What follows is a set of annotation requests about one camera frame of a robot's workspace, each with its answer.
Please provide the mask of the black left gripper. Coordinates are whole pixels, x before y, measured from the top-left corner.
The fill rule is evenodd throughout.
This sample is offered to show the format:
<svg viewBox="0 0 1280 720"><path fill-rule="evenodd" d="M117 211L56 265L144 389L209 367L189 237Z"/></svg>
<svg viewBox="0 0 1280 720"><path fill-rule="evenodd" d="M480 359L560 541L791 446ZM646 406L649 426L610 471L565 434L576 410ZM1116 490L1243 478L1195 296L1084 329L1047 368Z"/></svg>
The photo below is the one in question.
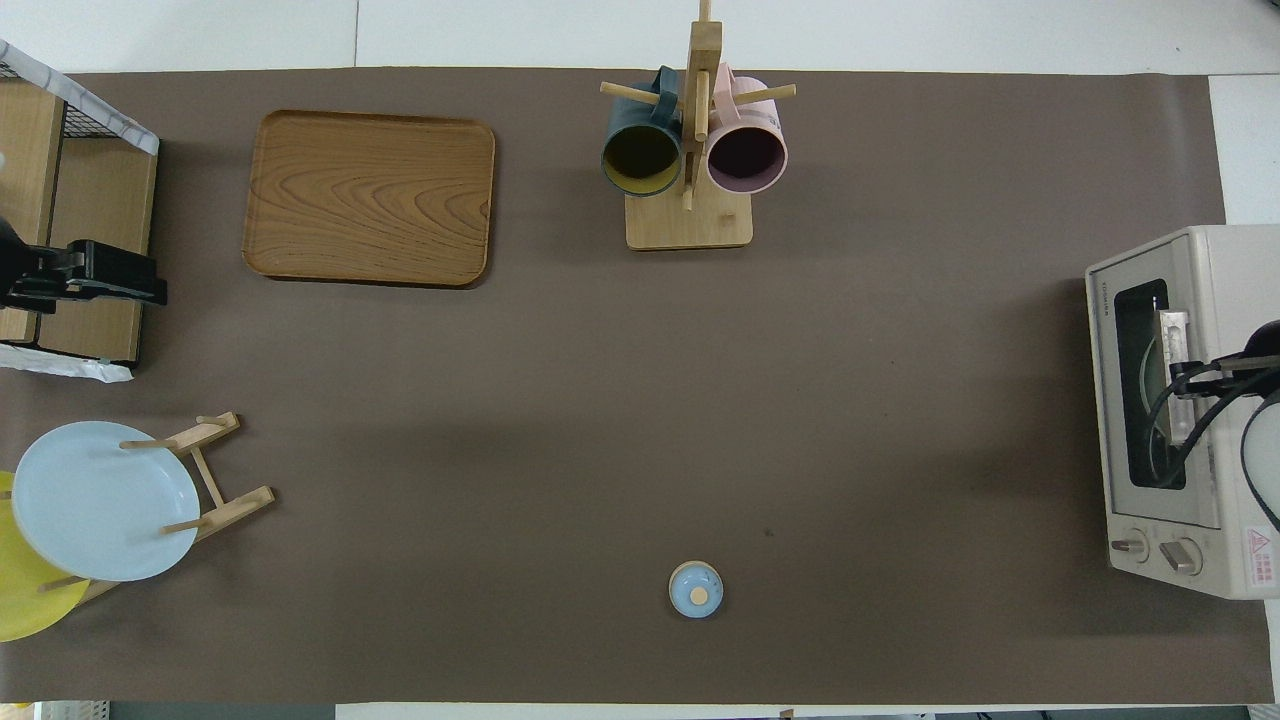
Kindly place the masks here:
<svg viewBox="0 0 1280 720"><path fill-rule="evenodd" d="M41 261L41 291L55 299L122 299L165 306L168 283L157 283L157 264L148 256L92 240L51 249Z"/></svg>

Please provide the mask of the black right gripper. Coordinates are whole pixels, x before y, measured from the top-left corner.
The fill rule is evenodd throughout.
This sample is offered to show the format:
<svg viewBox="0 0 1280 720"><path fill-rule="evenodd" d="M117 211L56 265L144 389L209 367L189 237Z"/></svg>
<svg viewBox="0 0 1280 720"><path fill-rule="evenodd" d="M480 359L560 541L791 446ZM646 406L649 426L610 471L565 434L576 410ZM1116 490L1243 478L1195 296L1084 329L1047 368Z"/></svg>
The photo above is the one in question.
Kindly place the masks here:
<svg viewBox="0 0 1280 720"><path fill-rule="evenodd" d="M1268 397L1277 391L1279 355L1234 354L1210 363L1185 361L1170 364L1170 379L1181 380L1174 384L1172 396L1179 398L1225 398L1233 392L1240 396L1256 395ZM1210 372L1219 372L1220 379L1193 379Z"/></svg>

